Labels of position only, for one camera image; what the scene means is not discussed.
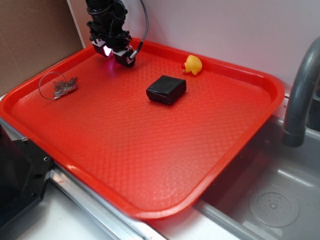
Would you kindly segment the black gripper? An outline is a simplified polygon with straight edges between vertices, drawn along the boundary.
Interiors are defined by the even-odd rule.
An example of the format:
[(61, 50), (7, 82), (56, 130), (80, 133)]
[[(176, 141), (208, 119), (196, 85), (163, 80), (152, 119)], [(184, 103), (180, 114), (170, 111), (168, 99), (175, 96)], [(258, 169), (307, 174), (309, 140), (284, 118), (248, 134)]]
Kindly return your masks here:
[(92, 19), (87, 22), (87, 26), (90, 32), (89, 39), (94, 50), (106, 58), (112, 52), (113, 58), (118, 64), (127, 68), (133, 67), (136, 59), (131, 58), (134, 53), (130, 45), (132, 37), (129, 31), (122, 28), (126, 16), (116, 17), (111, 14), (105, 17), (93, 16)]

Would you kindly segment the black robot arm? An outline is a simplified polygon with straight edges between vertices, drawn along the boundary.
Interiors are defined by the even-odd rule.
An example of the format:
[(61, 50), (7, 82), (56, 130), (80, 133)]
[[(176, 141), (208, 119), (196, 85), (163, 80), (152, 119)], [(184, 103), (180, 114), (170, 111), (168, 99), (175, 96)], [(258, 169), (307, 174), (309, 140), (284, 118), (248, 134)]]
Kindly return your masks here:
[(87, 0), (87, 13), (91, 20), (87, 22), (90, 41), (94, 50), (127, 68), (133, 67), (136, 59), (131, 55), (132, 37), (123, 25), (128, 13), (120, 0)]

